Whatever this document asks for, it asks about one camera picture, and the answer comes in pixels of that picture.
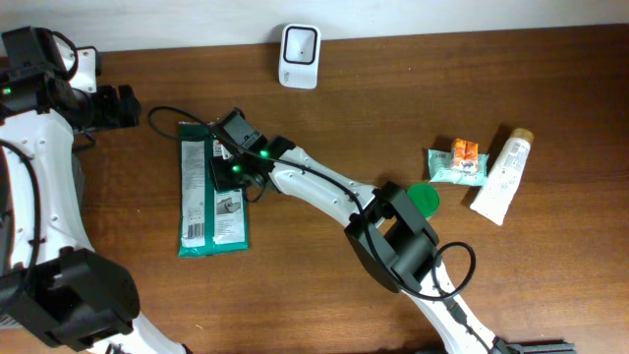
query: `white tube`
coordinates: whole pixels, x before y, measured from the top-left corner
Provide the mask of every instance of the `white tube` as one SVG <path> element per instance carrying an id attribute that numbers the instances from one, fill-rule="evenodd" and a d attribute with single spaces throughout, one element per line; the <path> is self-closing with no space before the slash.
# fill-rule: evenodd
<path id="1" fill-rule="evenodd" d="M 522 128 L 511 133 L 511 138 L 507 140 L 489 172 L 487 183 L 470 206 L 472 210 L 502 225 L 504 215 L 520 185 L 533 138 L 533 133 Z"/>

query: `green lid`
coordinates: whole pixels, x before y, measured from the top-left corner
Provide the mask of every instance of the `green lid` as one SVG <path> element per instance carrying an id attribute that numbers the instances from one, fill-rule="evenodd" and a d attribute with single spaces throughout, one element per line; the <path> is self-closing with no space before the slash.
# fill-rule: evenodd
<path id="1" fill-rule="evenodd" d="M 439 193 L 427 183 L 417 184 L 409 189 L 409 197 L 425 218 L 434 215 L 441 203 Z"/>

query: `barcode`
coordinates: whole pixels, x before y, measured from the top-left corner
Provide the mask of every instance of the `barcode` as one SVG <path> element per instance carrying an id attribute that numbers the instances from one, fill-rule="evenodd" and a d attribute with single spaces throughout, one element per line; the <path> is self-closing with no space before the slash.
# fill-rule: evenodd
<path id="1" fill-rule="evenodd" d="M 520 143 L 514 144 L 513 147 L 511 148 L 511 153 L 513 154 L 517 154 L 518 151 L 520 151 Z"/>
<path id="2" fill-rule="evenodd" d="M 188 235 L 186 236 L 187 239 L 195 239 L 195 238 L 204 237 L 204 236 L 205 236 L 204 223 L 188 225 Z"/>

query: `brown tabletop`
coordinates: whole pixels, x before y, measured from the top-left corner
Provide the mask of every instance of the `brown tabletop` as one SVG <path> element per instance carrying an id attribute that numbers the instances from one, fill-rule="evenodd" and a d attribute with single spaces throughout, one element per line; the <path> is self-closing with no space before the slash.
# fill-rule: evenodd
<path id="1" fill-rule="evenodd" d="M 132 85 L 144 112 L 169 104 L 209 120 L 241 107 L 269 137 L 376 185 L 425 181 L 427 148 L 453 138 L 496 157 L 511 128 L 530 129 L 536 139 L 503 226 L 467 207 L 476 190 L 434 185 L 441 207 L 430 223 L 442 244 L 465 241 L 477 253 L 463 298 L 508 341 L 565 338 L 580 353 L 629 352 L 629 27 L 325 41 L 314 90 L 278 83 L 278 51 L 107 53 L 100 82 Z M 175 133 L 180 118 L 161 119 Z M 145 115 L 137 128 L 97 138 L 80 154 L 87 234 L 131 272 L 143 312 L 171 339 L 195 353 L 440 342 L 409 299 L 362 269 L 339 224 L 295 198 L 269 193 L 249 207 L 248 251 L 179 259 L 176 144 Z M 465 252 L 445 261 L 460 281 Z M 1 331 L 0 342 L 2 352 L 48 352 L 21 329 Z"/>

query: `teal package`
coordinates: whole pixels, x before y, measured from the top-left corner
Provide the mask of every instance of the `teal package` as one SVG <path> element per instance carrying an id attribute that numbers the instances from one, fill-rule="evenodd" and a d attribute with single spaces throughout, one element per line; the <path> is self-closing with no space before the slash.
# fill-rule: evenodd
<path id="1" fill-rule="evenodd" d="M 431 182 L 450 182 L 466 186 L 484 186 L 487 183 L 487 160 L 489 155 L 479 153 L 479 170 L 474 174 L 450 169 L 452 152 L 429 149 L 429 172 Z"/>
<path id="2" fill-rule="evenodd" d="M 179 124 L 179 135 L 183 139 L 206 132 L 199 124 Z M 210 138 L 181 142 L 180 258 L 249 249 L 244 191 L 214 191 L 208 161 L 217 154 L 215 146 Z"/>

